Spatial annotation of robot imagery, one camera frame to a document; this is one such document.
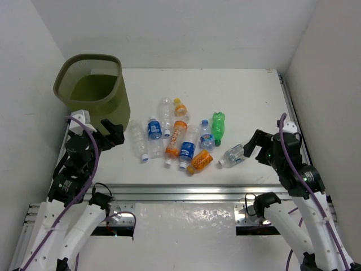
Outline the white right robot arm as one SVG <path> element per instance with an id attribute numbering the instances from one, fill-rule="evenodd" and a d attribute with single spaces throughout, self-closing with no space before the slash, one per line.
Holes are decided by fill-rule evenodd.
<path id="1" fill-rule="evenodd" d="M 255 198 L 256 215 L 273 224 L 293 250 L 301 270 L 360 270 L 342 245 L 319 172 L 302 161 L 301 142 L 297 133 L 272 135 L 256 130 L 244 154 L 250 157 L 255 147 L 261 148 L 256 160 L 275 170 L 307 230 L 295 223 L 273 192 Z"/>

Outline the small bottle colourful label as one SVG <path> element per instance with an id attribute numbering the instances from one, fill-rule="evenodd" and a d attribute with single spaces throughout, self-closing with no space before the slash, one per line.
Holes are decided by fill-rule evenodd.
<path id="1" fill-rule="evenodd" d="M 207 150 L 209 153 L 211 153 L 215 148 L 212 128 L 206 119 L 201 122 L 200 148 L 202 150 Z"/>

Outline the clear bottle white cap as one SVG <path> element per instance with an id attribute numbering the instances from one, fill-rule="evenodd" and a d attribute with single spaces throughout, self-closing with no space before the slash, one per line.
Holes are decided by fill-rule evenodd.
<path id="1" fill-rule="evenodd" d="M 173 102 L 170 98 L 162 98 L 158 105 L 159 123 L 161 125 L 162 134 L 168 138 L 173 127 Z"/>

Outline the small orange bottle yellow cap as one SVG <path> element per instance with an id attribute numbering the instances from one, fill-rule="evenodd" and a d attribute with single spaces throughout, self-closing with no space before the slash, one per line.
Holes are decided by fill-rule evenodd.
<path id="1" fill-rule="evenodd" d="M 177 120 L 189 122 L 190 114 L 187 107 L 182 103 L 179 98 L 175 98 L 174 101 L 174 114 Z"/>

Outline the orange juice bottle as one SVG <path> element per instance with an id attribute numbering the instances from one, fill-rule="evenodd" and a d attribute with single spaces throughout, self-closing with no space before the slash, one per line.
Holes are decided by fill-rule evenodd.
<path id="1" fill-rule="evenodd" d="M 200 151 L 191 161 L 191 164 L 186 168 L 189 175 L 194 175 L 203 171 L 211 162 L 213 157 L 207 150 Z"/>

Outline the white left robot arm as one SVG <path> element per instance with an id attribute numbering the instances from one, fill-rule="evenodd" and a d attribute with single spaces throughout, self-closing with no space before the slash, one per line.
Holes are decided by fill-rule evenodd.
<path id="1" fill-rule="evenodd" d="M 68 116 L 67 122 L 64 155 L 52 176 L 39 231 L 19 270 L 77 270 L 81 248 L 109 214 L 110 195 L 93 191 L 87 205 L 82 202 L 100 154 L 124 143 L 124 127 L 104 119 L 108 133 L 103 135 L 81 117 Z"/>

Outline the clear ribbed bottle blue cap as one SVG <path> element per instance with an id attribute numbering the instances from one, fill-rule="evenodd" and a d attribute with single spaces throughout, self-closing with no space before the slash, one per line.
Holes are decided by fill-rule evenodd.
<path id="1" fill-rule="evenodd" d="M 129 122 L 129 134 L 134 154 L 142 163 L 147 162 L 149 160 L 148 141 L 141 121 Z"/>

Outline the blue label water bottle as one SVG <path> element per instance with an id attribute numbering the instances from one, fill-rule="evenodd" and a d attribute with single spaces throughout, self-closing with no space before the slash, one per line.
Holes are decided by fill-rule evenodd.
<path id="1" fill-rule="evenodd" d="M 161 158 L 164 156 L 164 142 L 162 138 L 162 131 L 160 123 L 157 121 L 155 116 L 150 116 L 147 133 L 149 140 L 149 151 L 151 158 Z"/>

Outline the tall orange label bottle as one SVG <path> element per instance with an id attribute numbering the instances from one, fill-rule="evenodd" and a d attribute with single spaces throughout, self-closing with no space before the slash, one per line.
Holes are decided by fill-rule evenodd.
<path id="1" fill-rule="evenodd" d="M 172 163 L 177 160 L 181 151 L 181 145 L 186 131 L 187 131 L 187 123 L 180 120 L 174 123 L 173 135 L 165 150 L 166 168 L 170 168 Z"/>

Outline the green plastic bottle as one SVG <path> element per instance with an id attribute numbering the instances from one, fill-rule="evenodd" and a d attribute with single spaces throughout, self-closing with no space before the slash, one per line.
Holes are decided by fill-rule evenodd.
<path id="1" fill-rule="evenodd" d="M 224 113 L 222 113 L 222 112 L 213 113 L 212 132 L 213 132 L 213 136 L 214 136 L 215 146 L 217 146 L 217 147 L 221 145 L 221 140 L 224 135 L 224 131 L 225 131 L 224 121 L 225 121 Z"/>

